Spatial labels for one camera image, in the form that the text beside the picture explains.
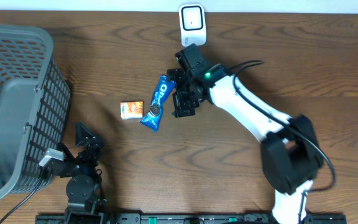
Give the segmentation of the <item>blue Oreo cookie pack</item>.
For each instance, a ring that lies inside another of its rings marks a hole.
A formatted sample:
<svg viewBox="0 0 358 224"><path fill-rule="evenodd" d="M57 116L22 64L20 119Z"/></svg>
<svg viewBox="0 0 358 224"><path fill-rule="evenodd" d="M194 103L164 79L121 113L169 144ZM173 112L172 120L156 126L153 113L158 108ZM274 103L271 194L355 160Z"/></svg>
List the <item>blue Oreo cookie pack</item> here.
<svg viewBox="0 0 358 224"><path fill-rule="evenodd" d="M174 80L168 80L166 75L161 75L150 102L149 112L141 119L140 123L157 132L163 115L163 104L175 87Z"/></svg>

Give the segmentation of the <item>orange small box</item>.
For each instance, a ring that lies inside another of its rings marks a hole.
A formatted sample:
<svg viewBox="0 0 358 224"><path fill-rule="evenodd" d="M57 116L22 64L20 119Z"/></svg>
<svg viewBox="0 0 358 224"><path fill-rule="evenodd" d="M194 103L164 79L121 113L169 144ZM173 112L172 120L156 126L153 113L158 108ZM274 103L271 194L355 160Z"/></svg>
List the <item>orange small box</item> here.
<svg viewBox="0 0 358 224"><path fill-rule="evenodd" d="M120 111L122 119L141 119L143 118L143 102L120 102Z"/></svg>

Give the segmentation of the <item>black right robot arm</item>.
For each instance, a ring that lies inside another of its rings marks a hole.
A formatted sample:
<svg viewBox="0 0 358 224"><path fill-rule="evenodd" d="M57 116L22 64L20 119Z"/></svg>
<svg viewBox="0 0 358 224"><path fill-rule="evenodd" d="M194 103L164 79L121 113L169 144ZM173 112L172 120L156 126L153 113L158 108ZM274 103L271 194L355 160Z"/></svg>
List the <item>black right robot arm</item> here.
<svg viewBox="0 0 358 224"><path fill-rule="evenodd" d="M261 64L251 60L232 68L204 64L168 70L167 79L175 83L174 114L192 116L207 100L238 120L260 143L262 171L275 190L273 218L277 223L301 223L306 198L314 192L313 181L330 162L306 116L293 118L276 110L241 83L241 72Z"/></svg>

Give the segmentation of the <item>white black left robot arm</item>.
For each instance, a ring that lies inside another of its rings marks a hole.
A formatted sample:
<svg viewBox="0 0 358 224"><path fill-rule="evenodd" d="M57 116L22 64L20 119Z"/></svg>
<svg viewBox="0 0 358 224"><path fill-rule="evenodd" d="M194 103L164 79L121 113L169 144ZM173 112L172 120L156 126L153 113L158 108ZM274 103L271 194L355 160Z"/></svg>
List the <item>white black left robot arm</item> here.
<svg viewBox="0 0 358 224"><path fill-rule="evenodd" d="M70 180L66 186L68 204L65 213L49 217L47 223L108 223L101 171L96 168L104 141L83 123L77 122L75 145L83 148L77 156L73 156L62 142L56 150L49 150L48 165L52 167L52 174Z"/></svg>

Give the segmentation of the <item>white barcode scanner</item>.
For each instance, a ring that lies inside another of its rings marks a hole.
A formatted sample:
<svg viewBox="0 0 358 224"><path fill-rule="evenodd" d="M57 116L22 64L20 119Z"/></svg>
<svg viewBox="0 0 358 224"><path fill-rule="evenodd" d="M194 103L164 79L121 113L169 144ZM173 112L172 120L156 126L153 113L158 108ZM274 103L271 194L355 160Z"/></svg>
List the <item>white barcode scanner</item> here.
<svg viewBox="0 0 358 224"><path fill-rule="evenodd" d="M178 14L182 46L204 45L207 37L204 7L200 4L184 4L180 6Z"/></svg>

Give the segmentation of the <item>grey plastic mesh basket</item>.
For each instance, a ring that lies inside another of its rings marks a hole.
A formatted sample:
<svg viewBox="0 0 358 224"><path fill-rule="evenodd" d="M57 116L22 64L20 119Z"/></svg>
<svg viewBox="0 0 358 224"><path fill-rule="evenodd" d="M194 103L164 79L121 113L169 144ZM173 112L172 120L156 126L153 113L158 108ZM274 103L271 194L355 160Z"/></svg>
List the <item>grey plastic mesh basket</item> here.
<svg viewBox="0 0 358 224"><path fill-rule="evenodd" d="M39 164L62 140L70 101L50 34L0 24L0 199L41 188Z"/></svg>

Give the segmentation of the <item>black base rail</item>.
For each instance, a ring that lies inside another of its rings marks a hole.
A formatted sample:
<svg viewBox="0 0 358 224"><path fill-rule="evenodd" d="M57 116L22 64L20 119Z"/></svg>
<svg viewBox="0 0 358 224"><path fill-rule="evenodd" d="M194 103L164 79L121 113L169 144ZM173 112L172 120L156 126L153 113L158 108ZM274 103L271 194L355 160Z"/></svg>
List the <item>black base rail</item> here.
<svg viewBox="0 0 358 224"><path fill-rule="evenodd" d="M219 224L256 223L272 224L277 221L269 213L248 213L245 215L140 215L138 213L118 213L110 219L101 217L81 217L72 215L37 215L36 224L64 223L115 223L115 224Z"/></svg>

